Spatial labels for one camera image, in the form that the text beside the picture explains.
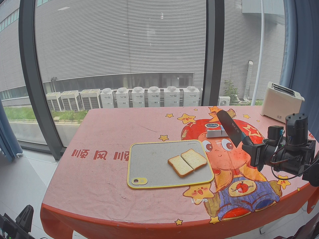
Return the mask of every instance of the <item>tile floor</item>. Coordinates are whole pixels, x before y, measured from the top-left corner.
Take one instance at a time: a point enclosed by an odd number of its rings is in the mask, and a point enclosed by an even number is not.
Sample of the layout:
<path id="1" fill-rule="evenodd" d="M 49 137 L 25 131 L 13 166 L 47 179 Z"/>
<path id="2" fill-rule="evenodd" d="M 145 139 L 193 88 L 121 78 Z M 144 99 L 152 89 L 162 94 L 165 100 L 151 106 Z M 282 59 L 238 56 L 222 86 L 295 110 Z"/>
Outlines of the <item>tile floor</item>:
<path id="1" fill-rule="evenodd" d="M 8 164 L 6 158 L 0 154 L 0 214 L 7 213 L 15 219 L 26 205 L 31 204 L 34 207 L 34 217 L 30 234 L 36 239 L 51 239 L 43 231 L 40 206 L 58 164 L 52 155 L 28 150 L 24 150 L 22 156 L 12 164 Z M 273 226 L 263 234 L 260 233 L 260 229 L 254 229 L 231 239 L 273 239 L 277 236 L 292 236 L 299 227 L 319 212 L 319 204 L 310 214 L 305 211 L 306 207 L 307 203 L 297 213 L 274 221 Z M 83 238 L 85 237 L 79 233 L 73 233 L 73 239 Z"/>

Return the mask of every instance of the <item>white toaster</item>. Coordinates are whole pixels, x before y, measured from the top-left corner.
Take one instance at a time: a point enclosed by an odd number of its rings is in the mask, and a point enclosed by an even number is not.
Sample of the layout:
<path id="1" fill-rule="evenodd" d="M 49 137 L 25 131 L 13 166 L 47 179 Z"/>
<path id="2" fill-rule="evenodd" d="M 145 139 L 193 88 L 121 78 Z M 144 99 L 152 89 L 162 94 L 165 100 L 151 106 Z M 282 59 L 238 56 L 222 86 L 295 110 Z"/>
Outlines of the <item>white toaster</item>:
<path id="1" fill-rule="evenodd" d="M 260 114 L 285 123 L 287 115 L 299 112 L 303 101 L 300 93 L 269 82 Z"/>

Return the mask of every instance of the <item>bread slice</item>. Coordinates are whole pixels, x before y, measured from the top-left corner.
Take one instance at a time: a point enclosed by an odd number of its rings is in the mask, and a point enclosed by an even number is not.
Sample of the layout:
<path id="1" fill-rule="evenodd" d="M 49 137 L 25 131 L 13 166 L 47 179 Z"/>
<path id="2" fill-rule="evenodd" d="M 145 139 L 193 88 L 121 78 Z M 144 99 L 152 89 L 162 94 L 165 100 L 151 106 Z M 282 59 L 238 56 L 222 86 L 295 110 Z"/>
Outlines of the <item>bread slice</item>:
<path id="1" fill-rule="evenodd" d="M 173 167 L 179 177 L 185 177 L 193 171 L 181 156 L 172 157 L 167 162 Z"/>
<path id="2" fill-rule="evenodd" d="M 181 157 L 194 170 L 207 164 L 207 159 L 193 149 L 189 149 L 188 151 L 182 153 Z"/>

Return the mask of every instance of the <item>curtain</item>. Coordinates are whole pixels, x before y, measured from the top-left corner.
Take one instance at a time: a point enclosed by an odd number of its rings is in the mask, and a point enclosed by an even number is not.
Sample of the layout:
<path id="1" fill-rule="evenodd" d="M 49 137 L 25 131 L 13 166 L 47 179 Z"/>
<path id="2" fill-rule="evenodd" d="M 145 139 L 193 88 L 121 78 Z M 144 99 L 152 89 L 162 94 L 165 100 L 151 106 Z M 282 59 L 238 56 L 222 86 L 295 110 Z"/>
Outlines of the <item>curtain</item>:
<path id="1" fill-rule="evenodd" d="M 305 98 L 301 112 L 309 116 L 308 129 L 319 139 L 319 0 L 290 0 L 294 4 L 287 1 L 284 0 L 288 30 L 289 17 L 295 7 L 296 46 L 295 51 L 286 46 L 280 82 Z M 293 33 L 290 34 L 286 35 L 286 43 L 293 38 Z"/>
<path id="2" fill-rule="evenodd" d="M 9 124 L 7 115 L 4 112 L 2 101 L 0 100 L 0 148 L 7 159 L 12 162 L 18 153 L 22 153 L 22 148 L 15 137 Z"/>

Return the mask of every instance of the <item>gray cutting board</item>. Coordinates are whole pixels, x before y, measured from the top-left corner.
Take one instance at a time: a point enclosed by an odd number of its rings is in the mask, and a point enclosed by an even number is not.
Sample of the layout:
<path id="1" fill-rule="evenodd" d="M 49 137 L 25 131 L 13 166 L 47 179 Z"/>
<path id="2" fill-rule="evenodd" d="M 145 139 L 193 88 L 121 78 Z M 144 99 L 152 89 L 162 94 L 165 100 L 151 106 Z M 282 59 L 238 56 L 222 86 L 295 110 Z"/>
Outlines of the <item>gray cutting board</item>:
<path id="1" fill-rule="evenodd" d="M 135 143 L 130 148 L 127 184 L 135 189 L 178 187 L 207 183 L 214 174 L 209 162 L 181 178 L 167 163 L 171 157 L 193 149 L 207 159 L 198 140 Z"/>

